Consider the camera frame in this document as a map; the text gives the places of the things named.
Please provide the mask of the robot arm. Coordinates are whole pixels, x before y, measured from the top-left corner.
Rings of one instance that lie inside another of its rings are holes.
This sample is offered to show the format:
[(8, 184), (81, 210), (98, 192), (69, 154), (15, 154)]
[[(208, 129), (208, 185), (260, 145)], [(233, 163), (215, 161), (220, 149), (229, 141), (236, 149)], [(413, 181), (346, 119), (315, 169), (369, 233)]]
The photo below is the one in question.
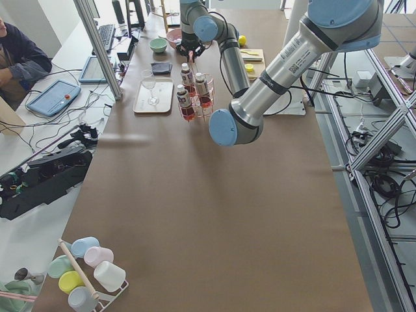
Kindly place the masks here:
[(236, 28), (200, 8), (199, 1), (182, 2), (193, 33), (202, 42), (217, 41), (233, 92), (228, 109), (218, 109), (210, 117), (211, 138), (221, 146), (256, 140), (263, 130), (264, 113), (321, 55), (378, 45), (383, 7), (383, 1), (309, 1), (298, 31), (250, 83)]
[(236, 28), (217, 18), (201, 1), (180, 2), (181, 42), (176, 49), (189, 61), (202, 54), (204, 43), (217, 42), (233, 99), (228, 109), (218, 109), (209, 120), (209, 134), (221, 146), (249, 144), (262, 133), (265, 109), (253, 110), (255, 83), (250, 86), (241, 56)]

